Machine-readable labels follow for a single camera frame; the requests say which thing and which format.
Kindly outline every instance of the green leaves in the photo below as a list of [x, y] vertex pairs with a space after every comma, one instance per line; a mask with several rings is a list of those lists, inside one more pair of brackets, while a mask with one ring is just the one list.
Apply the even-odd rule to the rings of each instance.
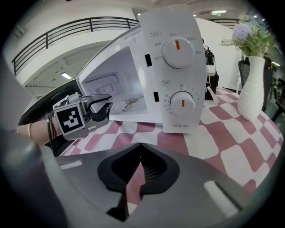
[[263, 57], [264, 53], [274, 47], [274, 37], [266, 31], [262, 20], [255, 20], [253, 17], [246, 16], [240, 20], [242, 24], [248, 24], [252, 28], [252, 33], [244, 41], [222, 40], [221, 46], [236, 46], [247, 56]]

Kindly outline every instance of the white knob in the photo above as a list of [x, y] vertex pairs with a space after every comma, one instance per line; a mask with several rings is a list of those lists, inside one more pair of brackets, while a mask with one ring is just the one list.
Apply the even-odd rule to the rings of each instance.
[[170, 39], [164, 44], [162, 54], [169, 66], [185, 68], [188, 67], [193, 60], [194, 49], [188, 40], [177, 37]]
[[170, 99], [171, 111], [181, 117], [191, 115], [195, 110], [195, 101], [191, 94], [180, 91], [175, 93]]

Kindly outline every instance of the table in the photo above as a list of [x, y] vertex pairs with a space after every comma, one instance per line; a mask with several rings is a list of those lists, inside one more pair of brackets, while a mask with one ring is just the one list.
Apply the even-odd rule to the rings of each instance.
[[[205, 101], [199, 127], [194, 134], [164, 133], [162, 124], [109, 121], [86, 138], [74, 141], [62, 154], [78, 155], [130, 143], [151, 143], [186, 155], [204, 159], [227, 174], [252, 194], [273, 166], [283, 136], [264, 113], [254, 121], [237, 111], [239, 95], [217, 88], [220, 101]], [[129, 208], [140, 203], [143, 167], [139, 165], [126, 187]]]

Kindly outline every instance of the ceiling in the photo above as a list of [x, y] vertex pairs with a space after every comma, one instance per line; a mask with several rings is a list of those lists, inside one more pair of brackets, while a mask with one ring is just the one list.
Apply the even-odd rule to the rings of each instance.
[[[245, 0], [115, 0], [137, 5], [142, 12], [170, 4], [188, 4], [196, 17], [203, 19], [239, 19], [247, 15], [255, 15], [257, 12]], [[211, 15], [214, 10], [227, 10], [222, 16]], [[49, 64], [26, 86], [26, 89], [34, 96], [44, 95], [54, 88], [66, 83], [68, 79], [61, 76], [65, 72], [72, 78], [76, 78], [88, 61], [106, 44], [92, 44], [81, 47], [58, 57]], [[283, 65], [283, 56], [278, 59]]]
[[26, 89], [38, 95], [38, 91], [51, 91], [52, 89], [68, 82], [63, 77], [63, 72], [67, 73], [72, 79], [75, 79], [90, 59], [104, 46], [103, 43], [87, 45], [76, 50], [65, 53], [64, 56], [56, 58], [53, 63], [43, 69], [27, 85]]

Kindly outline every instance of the wrist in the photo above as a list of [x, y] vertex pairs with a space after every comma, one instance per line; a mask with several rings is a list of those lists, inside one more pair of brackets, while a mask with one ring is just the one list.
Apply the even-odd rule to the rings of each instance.
[[53, 125], [54, 125], [54, 128], [55, 128], [57, 135], [61, 135], [61, 129], [60, 129], [55, 117], [52, 118], [52, 122], [53, 122]]

